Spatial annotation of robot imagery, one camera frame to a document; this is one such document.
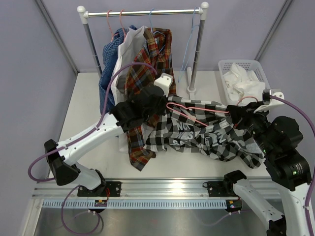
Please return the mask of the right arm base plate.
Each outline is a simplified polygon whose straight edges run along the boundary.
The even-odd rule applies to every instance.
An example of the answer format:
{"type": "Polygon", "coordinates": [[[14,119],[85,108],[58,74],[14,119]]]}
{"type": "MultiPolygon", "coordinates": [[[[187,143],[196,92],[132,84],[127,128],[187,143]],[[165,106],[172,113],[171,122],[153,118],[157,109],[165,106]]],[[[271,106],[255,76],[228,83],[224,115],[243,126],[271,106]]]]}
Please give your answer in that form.
{"type": "Polygon", "coordinates": [[[207,189],[209,197],[238,197],[232,189],[232,184],[221,181],[207,181],[202,184],[207,189]]]}

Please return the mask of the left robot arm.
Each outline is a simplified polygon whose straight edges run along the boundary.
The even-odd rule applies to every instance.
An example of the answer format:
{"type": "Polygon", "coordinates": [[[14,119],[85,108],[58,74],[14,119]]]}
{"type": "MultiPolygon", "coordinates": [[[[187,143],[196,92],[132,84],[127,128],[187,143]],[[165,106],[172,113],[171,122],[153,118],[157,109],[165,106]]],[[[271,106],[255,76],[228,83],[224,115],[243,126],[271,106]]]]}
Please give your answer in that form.
{"type": "Polygon", "coordinates": [[[77,184],[93,195],[101,196],[106,189],[104,177],[100,171],[89,169],[79,164],[78,160],[106,140],[140,126],[154,115],[164,114],[168,94],[166,86],[146,86],[106,113],[100,125],[95,124],[62,142],[48,140],[44,147],[56,184],[77,184]]]}

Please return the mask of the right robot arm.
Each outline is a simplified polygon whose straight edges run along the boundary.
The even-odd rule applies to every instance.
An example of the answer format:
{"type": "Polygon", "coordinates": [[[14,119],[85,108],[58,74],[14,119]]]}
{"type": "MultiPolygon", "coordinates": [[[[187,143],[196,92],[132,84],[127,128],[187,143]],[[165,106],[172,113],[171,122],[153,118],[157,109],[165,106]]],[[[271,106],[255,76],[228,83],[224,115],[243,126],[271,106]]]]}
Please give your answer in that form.
{"type": "Polygon", "coordinates": [[[266,115],[258,112],[262,102],[252,102],[245,107],[229,105],[234,128],[245,129],[254,138],[264,155],[264,165],[279,191],[284,212],[274,209],[252,187],[241,171],[224,176],[223,190],[236,194],[264,224],[268,236],[313,236],[315,219],[311,194],[315,182],[307,160],[296,150],[303,140],[297,122],[280,116],[268,122],[266,115]]]}

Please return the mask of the black white checked shirt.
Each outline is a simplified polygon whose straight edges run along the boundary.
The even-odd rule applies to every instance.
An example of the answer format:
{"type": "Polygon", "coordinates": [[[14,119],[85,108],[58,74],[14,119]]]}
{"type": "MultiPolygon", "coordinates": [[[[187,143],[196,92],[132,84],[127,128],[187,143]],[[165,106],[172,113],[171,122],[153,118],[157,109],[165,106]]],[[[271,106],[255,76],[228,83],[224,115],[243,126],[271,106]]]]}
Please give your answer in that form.
{"type": "MultiPolygon", "coordinates": [[[[227,111],[226,106],[214,101],[188,100],[170,96],[168,102],[185,107],[198,107],[227,111]]],[[[233,128],[230,114],[210,113],[197,110],[184,110],[170,105],[171,108],[195,116],[199,123],[165,109],[154,130],[148,135],[145,149],[153,152],[167,151],[168,148],[181,153],[201,153],[214,160],[228,162],[236,157],[251,169],[258,168],[263,162],[263,153],[248,131],[233,128]]]]}

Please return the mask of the white linen shirt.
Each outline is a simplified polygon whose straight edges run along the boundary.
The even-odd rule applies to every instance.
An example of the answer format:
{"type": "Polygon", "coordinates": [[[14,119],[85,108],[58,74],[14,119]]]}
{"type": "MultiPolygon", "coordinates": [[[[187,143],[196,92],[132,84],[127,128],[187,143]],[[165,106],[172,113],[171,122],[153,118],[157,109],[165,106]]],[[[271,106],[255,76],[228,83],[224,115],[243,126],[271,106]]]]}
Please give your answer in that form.
{"type": "Polygon", "coordinates": [[[264,82],[259,81],[253,70],[246,71],[244,67],[232,63],[231,67],[223,74],[223,84],[226,86],[229,104],[246,105],[252,101],[261,101],[264,82]]]}

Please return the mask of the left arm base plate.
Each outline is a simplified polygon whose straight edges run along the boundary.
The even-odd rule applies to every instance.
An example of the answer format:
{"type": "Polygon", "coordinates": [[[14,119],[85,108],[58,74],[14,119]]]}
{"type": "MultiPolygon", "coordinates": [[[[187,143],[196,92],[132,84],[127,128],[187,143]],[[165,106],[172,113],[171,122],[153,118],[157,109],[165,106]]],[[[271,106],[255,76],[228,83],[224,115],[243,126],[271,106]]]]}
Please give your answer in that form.
{"type": "Polygon", "coordinates": [[[120,181],[107,181],[93,190],[79,186],[78,197],[119,197],[121,194],[120,181]]]}

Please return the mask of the blue plastic hanger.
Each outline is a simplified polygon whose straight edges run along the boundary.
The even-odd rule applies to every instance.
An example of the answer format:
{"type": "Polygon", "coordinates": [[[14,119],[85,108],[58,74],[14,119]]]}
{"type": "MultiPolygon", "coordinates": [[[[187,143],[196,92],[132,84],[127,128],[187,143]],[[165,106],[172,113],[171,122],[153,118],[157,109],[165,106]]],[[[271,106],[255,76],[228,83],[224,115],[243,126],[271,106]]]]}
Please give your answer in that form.
{"type": "Polygon", "coordinates": [[[187,66],[188,66],[188,62],[190,60],[190,57],[191,57],[191,49],[190,49],[190,46],[191,46],[191,42],[192,42],[192,39],[193,39],[193,34],[194,34],[194,31],[196,28],[199,27],[199,25],[195,24],[194,22],[194,19],[195,19],[195,15],[196,15],[196,11],[198,10],[199,8],[196,7],[193,11],[193,14],[192,14],[192,18],[191,18],[191,28],[190,28],[190,35],[189,35],[189,38],[188,38],[188,41],[187,41],[187,44],[186,44],[186,48],[185,48],[185,53],[184,53],[184,57],[183,57],[183,62],[182,62],[182,66],[180,68],[180,71],[179,71],[179,76],[178,76],[178,80],[177,82],[179,83],[184,75],[184,72],[186,71],[187,69],[187,66]]]}

